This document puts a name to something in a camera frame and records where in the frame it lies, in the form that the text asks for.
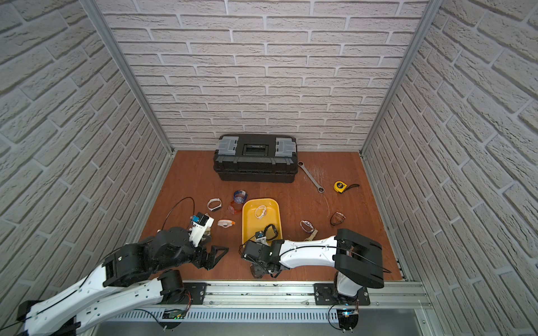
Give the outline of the dark brown strap watch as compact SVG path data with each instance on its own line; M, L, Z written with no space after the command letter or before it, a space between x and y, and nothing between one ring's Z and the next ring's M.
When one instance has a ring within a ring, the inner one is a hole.
M250 266L250 271L252 277L255 279L261 279L266 274L266 270L263 267L260 267L259 265L255 264L252 264Z

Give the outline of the pink orange watch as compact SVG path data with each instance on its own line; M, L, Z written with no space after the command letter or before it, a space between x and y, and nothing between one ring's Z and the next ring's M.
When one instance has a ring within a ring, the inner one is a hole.
M217 225L222 228L231 228L235 225L235 221L222 219L218 221Z

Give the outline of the clear white watch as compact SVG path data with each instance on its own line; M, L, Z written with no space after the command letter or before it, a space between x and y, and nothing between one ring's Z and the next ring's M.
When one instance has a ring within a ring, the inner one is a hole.
M254 211L255 218L259 219L259 220L264 218L266 216L266 214L267 214L267 207L264 204L258 206Z

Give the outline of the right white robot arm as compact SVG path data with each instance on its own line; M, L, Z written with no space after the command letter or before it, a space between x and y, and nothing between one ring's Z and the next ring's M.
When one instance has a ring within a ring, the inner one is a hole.
M276 278L285 270L298 267L331 267L336 270L333 284L315 286L321 305L350 305L359 302L369 288L385 287L382 246L349 229L339 229L326 239L295 242L266 239L258 232L239 248L243 260L251 263L255 278Z

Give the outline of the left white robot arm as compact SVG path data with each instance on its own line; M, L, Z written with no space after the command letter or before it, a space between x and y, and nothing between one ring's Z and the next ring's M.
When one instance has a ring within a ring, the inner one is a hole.
M110 253L88 276L44 301L20 304L22 335L75 335L108 318L147 305L188 298L178 267L211 270L224 246L195 245L183 228L161 230L143 242Z

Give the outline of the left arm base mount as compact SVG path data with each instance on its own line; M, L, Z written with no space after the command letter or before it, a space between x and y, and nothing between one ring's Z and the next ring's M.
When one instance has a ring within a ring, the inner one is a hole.
M161 305L202 305L207 291L205 282L187 282L163 296Z

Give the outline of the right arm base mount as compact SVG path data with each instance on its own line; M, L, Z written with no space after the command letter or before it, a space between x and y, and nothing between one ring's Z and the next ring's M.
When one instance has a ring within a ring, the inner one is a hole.
M371 304L368 291L365 288L360 288L353 297L339 294L336 290L336 285L333 283L316 283L313 288L317 306L359 305L362 307Z

